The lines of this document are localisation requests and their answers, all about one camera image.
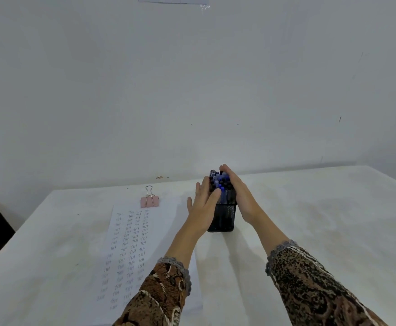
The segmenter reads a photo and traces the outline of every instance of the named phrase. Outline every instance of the binder clip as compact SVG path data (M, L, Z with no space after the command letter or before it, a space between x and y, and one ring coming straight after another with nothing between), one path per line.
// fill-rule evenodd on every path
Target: binder clip
M145 186L146 188L146 197L141 198L141 208L150 208L150 207L158 207L159 206L159 196L153 194L151 185Z

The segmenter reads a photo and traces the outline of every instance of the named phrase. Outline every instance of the patterned sleeve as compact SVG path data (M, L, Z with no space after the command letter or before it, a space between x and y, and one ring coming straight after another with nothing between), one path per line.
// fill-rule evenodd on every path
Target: patterned sleeve
M161 258L113 326L178 325L190 289L189 271L183 263Z
M289 241L267 258L271 276L293 326L386 326L306 250Z

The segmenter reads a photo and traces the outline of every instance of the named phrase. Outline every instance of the table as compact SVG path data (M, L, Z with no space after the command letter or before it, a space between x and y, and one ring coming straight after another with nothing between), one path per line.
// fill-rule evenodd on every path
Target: table
M390 325L396 325L396 181L368 166L243 175L292 239ZM195 181L152 184L161 199ZM0 251L0 325L78 325L82 289L115 202L145 185L53 191ZM266 255L237 211L231 233L196 246L204 311L182 325L290 325L264 273Z

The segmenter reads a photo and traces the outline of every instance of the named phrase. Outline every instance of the pen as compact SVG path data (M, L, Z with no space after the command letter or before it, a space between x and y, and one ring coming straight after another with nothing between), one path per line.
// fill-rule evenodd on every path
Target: pen
M227 203L227 201L226 201L226 196L225 196L225 193L226 193L226 191L225 191L225 188L222 186L221 187L221 191L222 191L222 193L221 193L221 203Z

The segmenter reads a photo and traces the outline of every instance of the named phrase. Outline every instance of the lace cuff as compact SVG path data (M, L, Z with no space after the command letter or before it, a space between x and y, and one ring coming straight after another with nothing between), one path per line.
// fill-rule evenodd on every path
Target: lace cuff
M179 273L181 273L183 276L184 282L186 284L186 288L185 288L186 293L187 293L187 296L189 296L190 291L192 290L192 282L190 281L189 270L184 267L183 263L180 261L177 261L177 259L175 257L168 257L168 256L159 258L157 263L169 263L169 264L177 267Z
M268 276L270 277L272 276L271 275L272 265L274 263L275 257L277 257L277 255L287 247L292 247L292 246L298 247L296 241L294 240L284 241L281 245L278 245L277 248L271 251L271 254L267 257L268 262L266 263L266 274Z

